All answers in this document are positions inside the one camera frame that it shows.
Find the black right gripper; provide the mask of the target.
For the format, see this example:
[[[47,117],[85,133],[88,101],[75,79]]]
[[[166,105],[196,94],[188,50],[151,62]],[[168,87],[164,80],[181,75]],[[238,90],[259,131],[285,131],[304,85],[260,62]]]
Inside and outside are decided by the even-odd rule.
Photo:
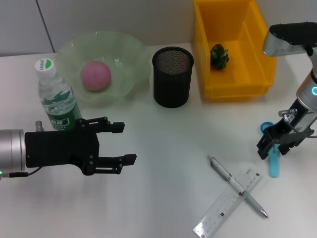
[[[313,134],[311,125],[314,123],[314,112],[304,107],[298,99],[289,109],[280,110],[278,115],[281,120],[276,124],[266,127],[257,144],[258,155],[266,159],[269,150],[276,143],[281,155],[286,155],[291,148],[298,146],[305,138]]]

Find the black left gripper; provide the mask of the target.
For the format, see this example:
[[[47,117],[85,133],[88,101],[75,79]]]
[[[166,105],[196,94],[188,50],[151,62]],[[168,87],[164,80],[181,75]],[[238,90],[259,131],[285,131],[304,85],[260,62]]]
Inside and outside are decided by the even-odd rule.
[[[66,131],[25,133],[26,167],[74,165],[86,176],[120,174],[124,166],[134,165],[137,155],[99,157],[97,133],[122,133],[123,122],[111,123],[107,117],[78,119]]]

